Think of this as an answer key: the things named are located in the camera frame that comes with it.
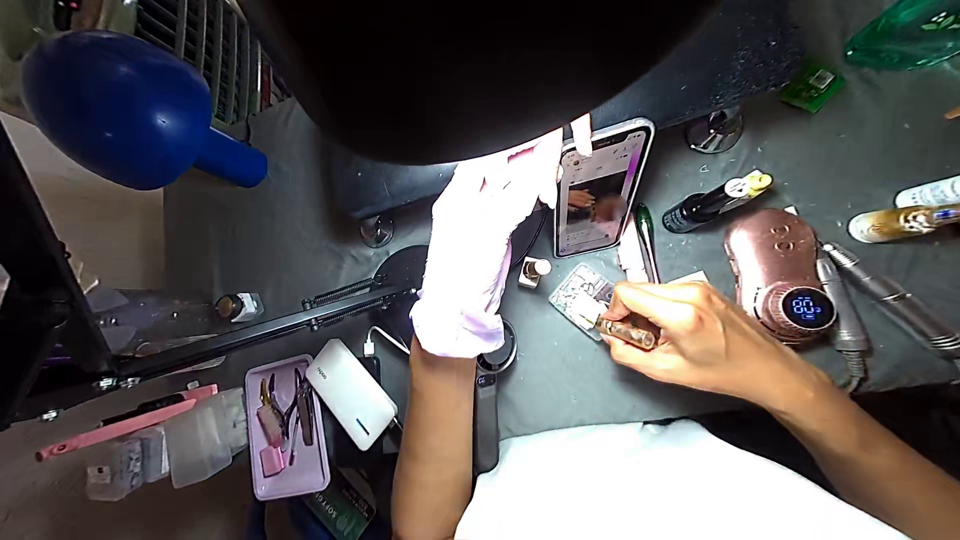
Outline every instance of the silver bolt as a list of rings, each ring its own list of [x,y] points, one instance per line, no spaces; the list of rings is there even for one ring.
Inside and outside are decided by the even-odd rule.
[[[103,392],[106,390],[110,390],[112,387],[116,385],[117,385],[116,377],[104,377],[93,383],[93,389],[100,390],[101,392]]]
[[[61,408],[52,408],[40,415],[40,422],[53,422],[57,420],[57,417],[60,416],[62,411],[63,409]]]

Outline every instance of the white bottle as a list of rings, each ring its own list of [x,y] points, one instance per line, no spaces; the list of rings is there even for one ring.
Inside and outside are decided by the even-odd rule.
[[[929,184],[908,187],[897,194],[894,204],[906,207],[938,207],[960,203],[960,176],[944,178]]]

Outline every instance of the charging cable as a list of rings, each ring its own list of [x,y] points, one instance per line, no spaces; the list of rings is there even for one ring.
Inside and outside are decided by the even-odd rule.
[[[374,355],[373,331],[378,331],[378,332],[380,332],[380,335],[382,335],[383,337],[385,337],[385,338],[387,339],[387,341],[393,343],[398,349],[400,349],[401,351],[403,351],[403,352],[406,353],[407,355],[410,355],[410,349],[407,349],[406,346],[404,346],[404,345],[403,345],[402,343],[400,343],[399,341],[395,340],[391,335],[389,335],[388,333],[386,333],[382,328],[380,328],[380,327],[371,327],[371,328],[367,331],[367,341],[363,344],[363,356],[370,357],[370,356],[373,356],[373,355]]]

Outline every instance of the smartphone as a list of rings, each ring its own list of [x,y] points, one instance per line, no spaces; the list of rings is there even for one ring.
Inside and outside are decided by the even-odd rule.
[[[564,142],[554,210],[554,257],[573,257],[620,242],[653,138],[654,123],[635,118],[593,132],[593,155],[588,158],[577,152],[572,139]]]

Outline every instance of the green bottle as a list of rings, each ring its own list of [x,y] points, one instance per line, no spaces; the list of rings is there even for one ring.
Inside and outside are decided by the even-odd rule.
[[[960,0],[899,0],[847,41],[847,62],[916,69],[960,53]]]

